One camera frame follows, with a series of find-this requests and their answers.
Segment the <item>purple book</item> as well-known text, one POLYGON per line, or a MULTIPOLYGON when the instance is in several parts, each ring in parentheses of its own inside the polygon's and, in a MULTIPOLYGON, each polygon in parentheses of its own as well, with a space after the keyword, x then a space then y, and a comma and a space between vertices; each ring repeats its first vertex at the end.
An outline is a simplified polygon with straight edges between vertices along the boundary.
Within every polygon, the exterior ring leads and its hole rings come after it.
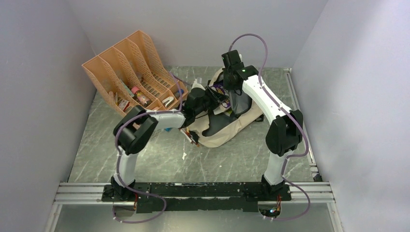
POLYGON ((227 110, 231 107, 229 92, 223 87, 223 84, 214 84, 210 87, 212 92, 217 96, 221 106, 227 110))

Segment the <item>beige canvas backpack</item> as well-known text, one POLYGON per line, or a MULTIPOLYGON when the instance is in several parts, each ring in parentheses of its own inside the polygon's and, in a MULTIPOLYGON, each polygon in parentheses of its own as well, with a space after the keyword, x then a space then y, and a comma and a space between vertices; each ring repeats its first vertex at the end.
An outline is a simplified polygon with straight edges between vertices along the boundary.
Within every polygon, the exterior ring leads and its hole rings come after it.
MULTIPOLYGON (((207 86, 222 84, 222 68, 209 80, 207 86)), ((229 92, 231 107, 225 110, 221 105, 212 112, 202 111, 195 121, 185 129, 197 144, 215 148, 235 137, 250 123, 263 120, 260 107, 245 93, 236 95, 229 92)))

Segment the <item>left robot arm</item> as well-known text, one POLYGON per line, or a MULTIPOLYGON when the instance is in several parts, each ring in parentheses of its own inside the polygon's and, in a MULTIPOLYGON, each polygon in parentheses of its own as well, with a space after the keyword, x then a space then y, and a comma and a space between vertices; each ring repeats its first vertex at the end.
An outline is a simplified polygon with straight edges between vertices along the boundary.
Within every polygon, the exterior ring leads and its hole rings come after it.
POLYGON ((114 196, 127 201, 136 192, 133 174, 137 157, 153 132, 165 128, 185 128, 199 119, 200 113, 212 112, 227 99, 227 95, 210 87, 196 87, 187 94, 186 99, 179 100, 176 109, 155 111, 141 106, 132 108, 114 129, 118 151, 116 169, 111 180, 114 196))

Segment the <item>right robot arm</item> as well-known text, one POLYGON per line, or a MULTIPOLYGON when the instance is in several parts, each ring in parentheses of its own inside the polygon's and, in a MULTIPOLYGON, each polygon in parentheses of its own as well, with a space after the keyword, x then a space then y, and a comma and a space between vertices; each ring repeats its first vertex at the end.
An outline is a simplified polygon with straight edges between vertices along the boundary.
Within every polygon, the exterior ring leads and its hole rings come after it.
POLYGON ((266 200, 273 200, 284 185, 287 161, 302 142, 303 114, 284 104, 266 85, 254 66, 244 65, 237 50, 224 53, 221 58, 224 64, 224 87, 248 95, 269 122, 265 143, 270 156, 262 176, 261 195, 266 200))

